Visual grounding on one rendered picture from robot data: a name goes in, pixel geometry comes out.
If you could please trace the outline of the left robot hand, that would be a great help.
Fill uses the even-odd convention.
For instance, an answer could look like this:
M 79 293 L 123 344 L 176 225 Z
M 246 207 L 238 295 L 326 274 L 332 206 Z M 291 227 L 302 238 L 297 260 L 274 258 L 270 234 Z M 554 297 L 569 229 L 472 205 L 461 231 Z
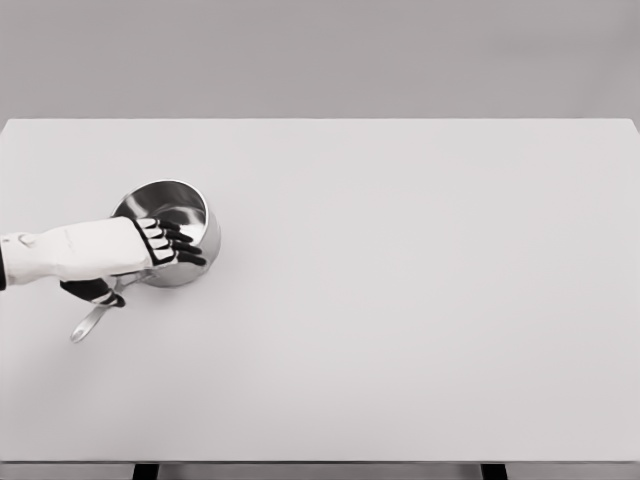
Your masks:
M 146 269 L 187 263 L 207 264 L 202 249 L 181 227 L 158 217 L 123 216 L 60 227 L 56 236 L 55 276 L 67 293 L 96 305 L 125 306 L 106 281 Z

